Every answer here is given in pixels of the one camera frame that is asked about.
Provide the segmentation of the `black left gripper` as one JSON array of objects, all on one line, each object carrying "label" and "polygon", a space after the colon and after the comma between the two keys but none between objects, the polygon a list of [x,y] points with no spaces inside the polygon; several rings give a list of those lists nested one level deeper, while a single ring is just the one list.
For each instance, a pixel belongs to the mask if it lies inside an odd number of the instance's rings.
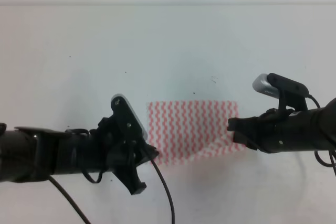
[{"label": "black left gripper", "polygon": [[140,181],[137,166],[141,161],[153,161],[159,151],[145,142],[138,120],[135,117],[103,118],[91,133],[103,146],[106,168],[115,172],[131,195],[142,193],[146,183]]}]

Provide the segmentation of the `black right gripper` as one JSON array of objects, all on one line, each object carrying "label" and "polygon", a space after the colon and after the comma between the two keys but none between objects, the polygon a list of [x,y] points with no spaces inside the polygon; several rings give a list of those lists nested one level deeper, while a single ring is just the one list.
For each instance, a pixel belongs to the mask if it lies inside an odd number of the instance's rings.
[{"label": "black right gripper", "polygon": [[[227,130],[234,132],[233,142],[251,150],[273,154],[311,151],[309,126],[311,111],[279,112],[269,110],[260,117],[230,118]],[[252,132],[258,127],[258,144],[239,132]]]}]

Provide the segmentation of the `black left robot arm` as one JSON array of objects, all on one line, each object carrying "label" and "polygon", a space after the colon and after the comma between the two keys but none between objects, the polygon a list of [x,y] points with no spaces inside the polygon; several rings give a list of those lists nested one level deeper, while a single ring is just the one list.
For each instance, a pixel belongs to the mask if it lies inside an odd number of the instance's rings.
[{"label": "black left robot arm", "polygon": [[121,128],[113,118],[103,118],[96,129],[55,131],[33,127],[8,130],[1,123],[1,181],[30,183],[51,175],[82,174],[92,184],[112,172],[130,194],[140,194],[146,184],[137,167],[158,156],[145,142],[139,125]]}]

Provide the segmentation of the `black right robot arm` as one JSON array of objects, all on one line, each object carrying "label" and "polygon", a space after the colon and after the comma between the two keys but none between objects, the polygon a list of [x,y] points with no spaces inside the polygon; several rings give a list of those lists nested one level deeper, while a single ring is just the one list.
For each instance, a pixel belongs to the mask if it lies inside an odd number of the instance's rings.
[{"label": "black right robot arm", "polygon": [[335,99],[306,111],[269,109],[260,116],[228,119],[233,142],[273,154],[335,149]]}]

